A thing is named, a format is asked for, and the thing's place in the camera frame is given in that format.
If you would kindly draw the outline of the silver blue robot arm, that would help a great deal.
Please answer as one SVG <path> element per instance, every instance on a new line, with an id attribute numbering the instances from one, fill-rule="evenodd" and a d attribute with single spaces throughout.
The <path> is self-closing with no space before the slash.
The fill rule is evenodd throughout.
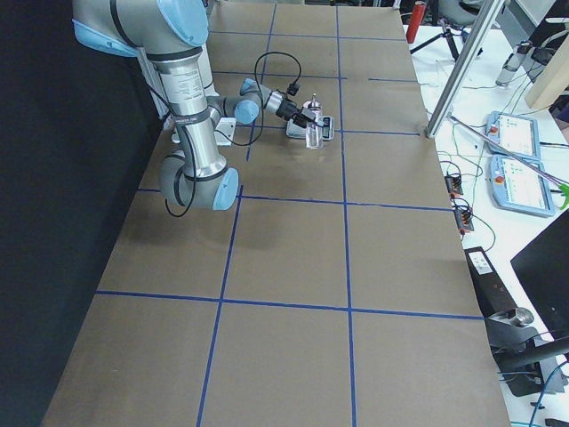
<path id="1" fill-rule="evenodd" d="M 217 211 L 234 204 L 238 172 L 215 140 L 222 118 L 250 124 L 267 111 L 300 127 L 319 124 L 313 111 L 290 100 L 296 84 L 281 93 L 247 79 L 237 97 L 207 95 L 200 57 L 209 28 L 201 1 L 75 1 L 73 24 L 80 44 L 123 57 L 143 50 L 154 66 L 180 138 L 180 150 L 160 171 L 167 203 Z"/>

